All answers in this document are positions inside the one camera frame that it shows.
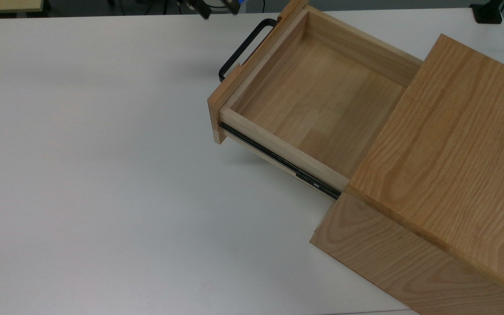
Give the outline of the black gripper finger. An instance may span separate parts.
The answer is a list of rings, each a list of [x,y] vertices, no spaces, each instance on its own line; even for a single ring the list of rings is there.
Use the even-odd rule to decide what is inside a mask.
[[[186,5],[197,12],[204,20],[208,20],[212,12],[210,6],[203,0],[186,0]]]
[[[238,14],[245,0],[222,0],[222,4],[232,14]]]

